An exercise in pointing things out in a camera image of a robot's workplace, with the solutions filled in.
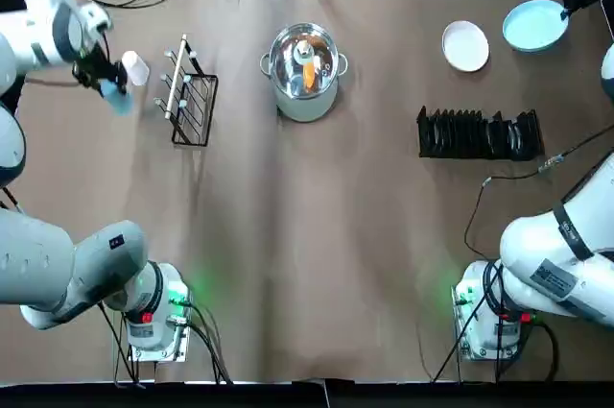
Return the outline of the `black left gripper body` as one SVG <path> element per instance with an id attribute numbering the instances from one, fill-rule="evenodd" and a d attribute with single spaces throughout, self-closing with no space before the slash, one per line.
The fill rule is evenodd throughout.
<path id="1" fill-rule="evenodd" d="M 114 65 L 104 53 L 89 53 L 73 62 L 72 75 L 80 85 L 100 89 L 102 82 L 114 81 Z"/>

